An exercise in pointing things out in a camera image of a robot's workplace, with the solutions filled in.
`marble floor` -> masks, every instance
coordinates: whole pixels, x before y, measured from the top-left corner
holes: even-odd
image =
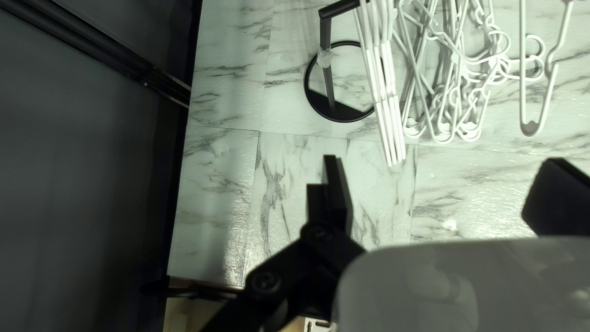
[[[590,2],[576,4],[556,56],[560,72],[541,134],[520,133],[514,81],[493,95],[478,141],[408,139],[408,158],[392,168],[374,115],[334,123],[303,94],[303,72],[319,46],[317,10],[332,2],[203,1],[169,275],[242,285],[257,264],[297,239],[306,218],[305,185],[320,182],[324,154],[343,161],[352,237],[369,250],[534,236],[520,209],[541,162],[567,157],[590,171]],[[517,2],[494,0],[494,10],[496,23],[516,41]],[[556,41],[562,10],[553,0],[529,5],[527,29],[547,47]],[[351,13],[334,19],[332,31],[332,41],[358,40]],[[357,48],[335,50],[336,97],[366,108],[360,60]],[[311,84],[321,91],[318,74]],[[530,84],[531,109],[540,108],[544,84]]]

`screw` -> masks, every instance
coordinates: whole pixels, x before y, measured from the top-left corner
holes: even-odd
[[[307,231],[307,234],[314,240],[328,241],[332,238],[332,234],[323,226],[313,226]]]
[[[254,275],[252,286],[258,292],[274,293],[281,284],[281,277],[275,272],[261,271]]]

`black metal pole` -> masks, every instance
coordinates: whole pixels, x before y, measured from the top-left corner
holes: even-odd
[[[330,51],[330,36],[332,34],[332,20],[327,19],[320,22],[320,48],[322,51]],[[324,83],[326,84],[326,95],[332,112],[336,111],[336,99],[334,98],[334,82],[332,80],[332,67],[323,68]]]

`round stand base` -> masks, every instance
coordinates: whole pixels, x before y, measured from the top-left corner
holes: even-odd
[[[360,43],[357,41],[349,40],[337,41],[335,43],[332,43],[330,47],[336,48],[340,46],[360,47]],[[321,95],[320,93],[315,92],[309,88],[309,77],[312,73],[313,66],[316,64],[316,60],[317,53],[313,56],[312,60],[309,61],[309,64],[305,69],[305,76],[303,78],[303,89],[305,90],[305,96],[307,97],[307,101],[319,115],[323,116],[324,118],[330,121],[347,123],[364,119],[375,111],[375,108],[373,106],[371,106],[371,108],[363,112],[354,109],[350,106],[339,103],[338,101],[335,101],[335,109],[331,109],[328,102],[328,98],[326,96]]]

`clothes hanger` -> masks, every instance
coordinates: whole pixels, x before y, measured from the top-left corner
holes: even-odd
[[[543,129],[545,125],[545,120],[547,119],[547,114],[549,111],[549,103],[551,101],[551,95],[553,94],[553,88],[555,87],[555,79],[557,78],[557,72],[559,69],[559,64],[553,60],[555,53],[559,51],[563,47],[565,43],[565,35],[569,25],[569,19],[572,15],[573,9],[573,2],[575,0],[562,0],[565,4],[565,9],[563,10],[563,17],[561,20],[561,26],[559,28],[559,36],[557,43],[553,48],[547,53],[547,58],[545,60],[545,68],[542,71],[545,74],[545,77],[548,78],[547,83],[547,91],[545,92],[545,97],[543,98],[543,106],[541,107],[541,112],[539,114],[539,120],[537,122],[531,120],[526,123],[526,38],[531,38],[531,35],[525,34],[526,29],[526,0],[520,0],[519,2],[519,15],[520,15],[520,24],[519,24],[519,38],[520,38],[520,51],[519,51],[519,59],[520,59],[520,84],[519,84],[519,92],[520,92],[520,130],[525,136],[533,137],[538,134],[541,129]]]

